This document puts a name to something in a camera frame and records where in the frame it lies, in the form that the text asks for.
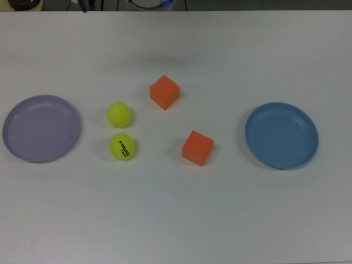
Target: white table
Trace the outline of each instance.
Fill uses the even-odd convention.
[[[74,148],[31,164],[0,144],[0,262],[228,264],[352,260],[352,12],[4,13],[0,121],[27,97],[79,111]],[[149,99],[162,74],[180,99]],[[105,110],[124,101],[116,129]],[[263,165],[244,140],[257,106],[294,104],[320,146],[306,166]],[[192,129],[215,140],[181,158]],[[109,138],[138,152],[115,161]]]

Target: purple plate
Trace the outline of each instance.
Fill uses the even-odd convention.
[[[6,148],[29,162],[48,162],[63,155],[79,132],[75,108],[53,95],[30,97],[7,115],[2,129]]]

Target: blue object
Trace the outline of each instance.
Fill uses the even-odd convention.
[[[309,161],[318,148],[318,131],[310,117],[287,103],[267,103],[248,117],[245,137],[262,162],[291,169]]]
[[[30,97],[7,115],[2,137],[6,148],[29,162],[48,162],[63,155],[79,133],[79,117],[66,100],[53,95]]]

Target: tennis ball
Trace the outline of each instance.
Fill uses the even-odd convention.
[[[129,160],[134,154],[135,143],[130,135],[125,133],[116,134],[110,140],[109,150],[115,158]]]
[[[131,109],[127,104],[116,102],[109,106],[106,118],[114,127],[124,128],[131,121]]]

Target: orange cube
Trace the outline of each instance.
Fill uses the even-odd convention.
[[[203,166],[213,148],[214,140],[192,130],[185,145],[182,147],[182,157]]]
[[[152,86],[150,86],[150,99],[166,110],[180,97],[180,86],[163,75]]]

